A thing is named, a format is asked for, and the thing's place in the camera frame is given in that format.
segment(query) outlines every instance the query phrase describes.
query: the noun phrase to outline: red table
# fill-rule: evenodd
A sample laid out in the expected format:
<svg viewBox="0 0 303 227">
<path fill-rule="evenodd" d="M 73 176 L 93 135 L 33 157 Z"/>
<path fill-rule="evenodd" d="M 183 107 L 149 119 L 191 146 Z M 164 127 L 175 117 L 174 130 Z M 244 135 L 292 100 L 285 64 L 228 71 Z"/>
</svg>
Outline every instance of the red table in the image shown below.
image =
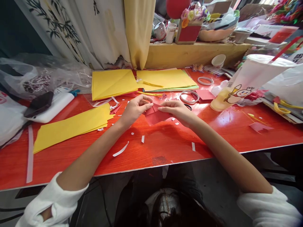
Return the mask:
<svg viewBox="0 0 303 227">
<path fill-rule="evenodd" d="M 199 76 L 211 77 L 207 73 L 194 73 L 191 70 L 188 72 L 195 81 Z M 225 79 L 225 77 L 214 78 L 215 85 Z M 201 84 L 199 86 L 200 89 L 209 88 Z M 166 94 L 167 99 L 172 100 L 179 99 L 180 93 L 166 92 Z M 152 98 L 155 103 L 162 102 L 158 97 L 152 96 Z M 116 116 L 108 121 L 107 128 L 119 119 L 118 115 L 123 113 L 127 101 L 131 98 L 120 96 L 116 99 L 122 103 L 122 107 Z M 303 143 L 303 130 L 300 125 L 289 123 L 262 103 L 247 107 L 232 106 L 221 113 L 213 111 L 209 104 L 195 104 L 192 107 L 194 113 L 240 153 Z M 85 97 L 79 95 L 51 122 L 72 117 L 91 108 Z M 274 129 L 263 130 L 261 134 L 255 132 L 248 126 L 255 120 L 247 113 L 254 114 L 257 118 L 262 117 L 261 120 Z M 142 115 L 108 152 L 95 172 L 95 176 L 211 158 L 212 154 L 208 147 L 190 129 L 181 124 L 175 125 L 176 122 L 177 120 L 168 119 L 166 122 L 150 127 L 145 116 Z M 41 124 L 38 123 L 33 124 L 34 138 L 36 138 L 40 126 Z M 69 166 L 104 131 L 93 131 L 80 135 L 35 154 L 33 181 L 26 184 L 28 134 L 27 129 L 24 130 L 17 142 L 0 151 L 0 190 L 50 182 L 57 172 L 63 171 Z M 145 135 L 144 143 L 141 143 L 142 135 Z M 129 141 L 127 149 L 121 155 L 113 157 L 112 155 L 122 149 L 127 141 Z M 192 150 L 192 142 L 195 143 L 196 152 Z"/>
</svg>

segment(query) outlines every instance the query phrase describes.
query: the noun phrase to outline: floor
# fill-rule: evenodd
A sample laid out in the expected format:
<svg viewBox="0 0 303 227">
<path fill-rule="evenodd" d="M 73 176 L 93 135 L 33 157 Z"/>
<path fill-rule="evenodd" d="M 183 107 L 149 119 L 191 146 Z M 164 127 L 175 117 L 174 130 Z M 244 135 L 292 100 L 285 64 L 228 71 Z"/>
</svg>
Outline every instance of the floor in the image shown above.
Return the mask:
<svg viewBox="0 0 303 227">
<path fill-rule="evenodd" d="M 265 165 L 267 168 L 270 165 L 275 166 L 275 164 L 270 160 L 270 155 L 268 153 L 250 153 L 245 154 L 245 157 L 257 168 L 262 168 Z M 208 159 L 195 161 L 192 162 L 192 166 L 197 183 L 203 192 L 205 205 L 224 220 L 226 226 L 252 226 L 251 219 L 243 213 L 236 204 L 236 199 L 239 195 L 237 186 L 217 160 Z M 86 191 L 86 195 L 83 199 L 77 227 L 110 226 L 104 209 L 102 190 L 104 193 L 109 220 L 113 226 L 119 195 L 132 174 L 132 172 L 128 172 L 103 176 L 99 180 L 101 184 L 93 178 L 91 181 L 92 184 Z M 266 176 L 291 181 L 294 180 L 292 177 L 282 174 L 275 174 L 274 176 L 273 174 L 266 174 Z M 295 187 L 280 184 L 273 185 L 289 198 L 289 203 L 293 204 L 301 213 L 303 213 L 302 191 Z M 0 192 L 0 208 L 24 207 L 34 198 L 34 196 L 31 196 L 14 199 L 17 193 L 18 190 Z M 0 220 L 19 213 L 20 211 L 9 213 L 0 212 Z M 0 224 L 0 227 L 15 226 L 17 220 L 18 218 Z"/>
</svg>

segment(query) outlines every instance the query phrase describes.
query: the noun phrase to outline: yellow curtain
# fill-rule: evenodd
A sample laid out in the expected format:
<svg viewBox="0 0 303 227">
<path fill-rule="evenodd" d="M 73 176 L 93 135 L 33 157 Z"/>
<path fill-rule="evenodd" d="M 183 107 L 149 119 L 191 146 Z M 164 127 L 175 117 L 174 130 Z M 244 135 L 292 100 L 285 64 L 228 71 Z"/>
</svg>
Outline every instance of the yellow curtain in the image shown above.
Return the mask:
<svg viewBox="0 0 303 227">
<path fill-rule="evenodd" d="M 126 38 L 133 68 L 144 69 L 156 0 L 124 0 Z"/>
</svg>

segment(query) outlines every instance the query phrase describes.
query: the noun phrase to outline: white sweater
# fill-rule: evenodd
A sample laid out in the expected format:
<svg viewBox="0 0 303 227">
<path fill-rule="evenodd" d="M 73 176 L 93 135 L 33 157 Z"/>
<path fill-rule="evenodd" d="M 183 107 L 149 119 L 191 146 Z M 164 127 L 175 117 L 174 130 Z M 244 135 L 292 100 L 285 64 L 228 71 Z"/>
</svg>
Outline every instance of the white sweater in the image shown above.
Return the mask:
<svg viewBox="0 0 303 227">
<path fill-rule="evenodd" d="M 74 213 L 77 201 L 88 185 L 79 191 L 65 191 L 57 184 L 59 174 L 26 207 L 17 227 L 68 227 L 68 224 L 62 223 Z M 242 194 L 237 203 L 253 219 L 254 227 L 298 227 L 302 220 L 302 215 L 287 202 L 286 195 L 275 187 L 272 194 Z M 52 217 L 43 222 L 40 213 L 50 206 Z"/>
</svg>

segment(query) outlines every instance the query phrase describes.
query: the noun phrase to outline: roll of tape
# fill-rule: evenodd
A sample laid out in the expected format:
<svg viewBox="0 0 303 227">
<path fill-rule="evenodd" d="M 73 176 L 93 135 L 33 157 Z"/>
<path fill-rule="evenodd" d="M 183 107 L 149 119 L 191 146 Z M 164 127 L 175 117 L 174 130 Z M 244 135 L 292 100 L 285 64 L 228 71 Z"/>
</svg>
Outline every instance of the roll of tape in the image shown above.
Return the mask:
<svg viewBox="0 0 303 227">
<path fill-rule="evenodd" d="M 208 80 L 208 81 L 210 82 L 210 84 L 204 83 L 204 82 L 200 81 L 200 79 Z M 208 86 L 214 84 L 214 80 L 213 80 L 212 78 L 208 78 L 208 77 L 199 77 L 199 78 L 198 78 L 198 82 L 199 82 L 200 84 L 208 85 Z"/>
<path fill-rule="evenodd" d="M 195 101 L 188 101 L 188 100 L 185 100 L 184 98 L 182 98 L 182 95 L 183 95 L 184 93 L 192 93 L 192 94 L 194 94 L 194 95 L 197 97 L 197 99 L 196 99 Z M 195 104 L 197 101 L 199 101 L 200 96 L 199 96 L 196 92 L 191 91 L 191 90 L 188 90 L 188 91 L 182 91 L 182 92 L 181 92 L 181 94 L 180 94 L 180 99 L 181 99 L 182 101 L 184 101 L 184 102 L 189 103 L 189 104 Z"/>
</svg>

